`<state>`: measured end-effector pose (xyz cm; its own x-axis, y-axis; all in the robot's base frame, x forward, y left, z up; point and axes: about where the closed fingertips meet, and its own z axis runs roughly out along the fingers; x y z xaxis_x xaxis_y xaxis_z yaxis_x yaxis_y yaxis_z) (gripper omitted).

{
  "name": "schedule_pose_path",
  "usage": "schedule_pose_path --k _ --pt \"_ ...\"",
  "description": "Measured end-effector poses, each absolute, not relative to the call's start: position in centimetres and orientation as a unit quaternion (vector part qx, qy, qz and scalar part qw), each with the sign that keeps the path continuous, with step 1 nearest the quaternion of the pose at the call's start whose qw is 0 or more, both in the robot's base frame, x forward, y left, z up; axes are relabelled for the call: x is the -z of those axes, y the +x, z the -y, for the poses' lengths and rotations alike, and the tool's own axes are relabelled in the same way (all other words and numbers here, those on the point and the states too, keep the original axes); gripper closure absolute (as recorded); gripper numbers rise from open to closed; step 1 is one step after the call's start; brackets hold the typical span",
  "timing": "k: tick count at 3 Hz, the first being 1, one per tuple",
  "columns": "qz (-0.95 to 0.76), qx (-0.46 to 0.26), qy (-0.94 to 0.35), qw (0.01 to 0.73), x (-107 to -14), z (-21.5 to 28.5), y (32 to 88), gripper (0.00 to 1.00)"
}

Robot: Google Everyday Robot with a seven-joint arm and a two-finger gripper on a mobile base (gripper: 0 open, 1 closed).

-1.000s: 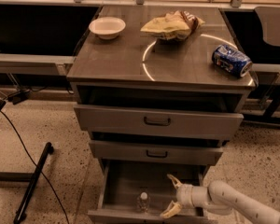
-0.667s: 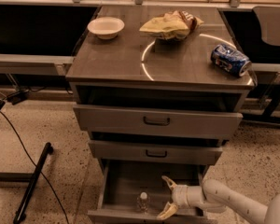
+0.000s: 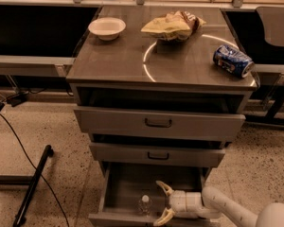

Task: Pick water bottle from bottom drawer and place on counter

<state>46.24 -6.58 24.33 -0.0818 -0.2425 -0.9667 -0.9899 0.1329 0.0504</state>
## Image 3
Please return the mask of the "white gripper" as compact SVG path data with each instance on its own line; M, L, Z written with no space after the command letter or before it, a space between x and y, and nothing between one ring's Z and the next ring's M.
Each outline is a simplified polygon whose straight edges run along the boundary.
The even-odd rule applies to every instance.
M168 184L156 181L169 198L169 208L165 208L161 217L153 225L160 227L173 218L219 218L221 212L205 207L200 192L173 190Z

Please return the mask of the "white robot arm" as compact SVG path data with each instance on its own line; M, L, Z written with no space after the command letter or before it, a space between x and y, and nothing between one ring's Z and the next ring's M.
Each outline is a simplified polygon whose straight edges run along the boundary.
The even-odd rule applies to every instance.
M163 226L173 218L218 218L224 214L237 227L284 227L284 203L270 203L256 215L213 186L207 185L201 192L186 192L162 181L156 184L168 197L169 207L154 226Z

